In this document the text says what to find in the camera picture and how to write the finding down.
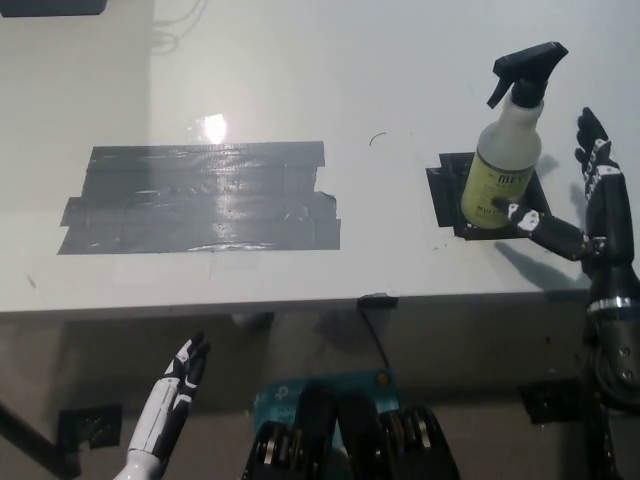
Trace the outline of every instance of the wire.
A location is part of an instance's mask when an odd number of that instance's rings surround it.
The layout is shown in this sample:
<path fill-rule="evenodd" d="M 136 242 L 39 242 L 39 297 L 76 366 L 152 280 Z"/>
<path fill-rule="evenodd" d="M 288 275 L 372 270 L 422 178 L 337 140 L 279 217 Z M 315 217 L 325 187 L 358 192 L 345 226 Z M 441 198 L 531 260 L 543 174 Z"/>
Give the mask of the wire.
<path fill-rule="evenodd" d="M 382 359 L 382 363 L 384 365 L 384 368 L 386 368 L 387 370 L 390 370 L 391 369 L 391 365 L 389 364 L 389 359 L 387 358 L 387 354 L 384 352 L 384 348 L 382 348 L 382 344 L 380 343 L 380 338 L 378 338 L 378 334 L 376 333 L 375 328 L 373 328 L 373 325 L 371 324 L 371 321 L 369 320 L 369 317 L 367 317 L 367 314 L 364 313 L 364 310 L 358 309 L 358 312 L 360 313 L 360 316 L 362 317 L 362 320 L 364 321 L 364 324 L 369 329 L 369 333 L 371 334 L 371 338 L 373 339 L 373 343 L 375 343 L 376 349 L 378 350 L 378 353 L 380 354 L 380 358 Z"/>

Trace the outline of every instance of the bottle label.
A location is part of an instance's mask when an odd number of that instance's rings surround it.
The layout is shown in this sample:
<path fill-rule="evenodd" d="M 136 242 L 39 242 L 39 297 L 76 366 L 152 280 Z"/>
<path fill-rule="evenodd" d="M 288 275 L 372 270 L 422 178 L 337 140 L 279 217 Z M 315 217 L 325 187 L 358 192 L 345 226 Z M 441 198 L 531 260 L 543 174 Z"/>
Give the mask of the bottle label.
<path fill-rule="evenodd" d="M 502 170 L 489 165 L 480 153 L 476 152 L 460 202 L 462 213 L 477 227 L 504 227 L 508 221 L 494 208 L 491 200 L 503 197 L 519 202 L 534 169 L 535 165 L 524 170 Z"/>

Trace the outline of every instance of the table surface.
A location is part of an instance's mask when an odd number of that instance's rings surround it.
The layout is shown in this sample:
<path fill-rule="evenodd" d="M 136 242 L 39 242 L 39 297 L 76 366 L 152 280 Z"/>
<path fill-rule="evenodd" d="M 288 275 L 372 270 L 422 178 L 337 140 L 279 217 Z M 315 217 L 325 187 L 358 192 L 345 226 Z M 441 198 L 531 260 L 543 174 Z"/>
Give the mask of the table surface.
<path fill-rule="evenodd" d="M 570 53 L 538 129 L 551 210 L 584 213 L 572 152 L 589 105 L 640 218 L 639 16 L 632 0 L 110 0 L 97 17 L 0 19 L 0 318 L 583 289 L 579 265 L 526 240 L 438 228 L 425 167 L 497 118 L 496 58 L 556 40 Z M 57 255 L 94 146 L 198 143 L 215 115 L 215 141 L 324 142 L 339 251 Z"/>

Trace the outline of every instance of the spray bottle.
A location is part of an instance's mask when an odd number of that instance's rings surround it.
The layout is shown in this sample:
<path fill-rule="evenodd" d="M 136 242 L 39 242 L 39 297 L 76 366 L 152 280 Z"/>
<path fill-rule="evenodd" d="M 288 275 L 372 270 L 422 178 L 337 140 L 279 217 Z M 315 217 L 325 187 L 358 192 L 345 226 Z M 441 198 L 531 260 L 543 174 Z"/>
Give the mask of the spray bottle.
<path fill-rule="evenodd" d="M 524 195 L 542 149 L 536 124 L 547 81 L 567 53 L 560 43 L 549 42 L 496 60 L 493 73 L 500 81 L 487 104 L 494 108 L 513 88 L 498 121 L 480 135 L 460 201 L 462 213 L 475 226 L 504 227 L 507 219 L 491 200 L 517 203 Z"/>

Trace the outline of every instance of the blue box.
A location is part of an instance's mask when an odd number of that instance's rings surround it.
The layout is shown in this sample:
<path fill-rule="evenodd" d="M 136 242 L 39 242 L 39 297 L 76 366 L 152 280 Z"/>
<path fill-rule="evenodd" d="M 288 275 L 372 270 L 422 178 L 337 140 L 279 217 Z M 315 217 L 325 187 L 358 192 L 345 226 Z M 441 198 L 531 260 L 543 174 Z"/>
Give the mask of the blue box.
<path fill-rule="evenodd" d="M 302 378 L 272 383 L 260 392 L 253 405 L 255 431 L 269 420 L 292 424 L 296 416 L 298 397 L 310 380 L 311 378 Z M 338 394 L 352 389 L 364 391 L 375 403 L 378 413 L 400 408 L 398 390 L 390 370 L 318 376 L 313 377 L 313 380 L 329 383 Z M 338 425 L 333 436 L 333 448 L 343 448 Z"/>

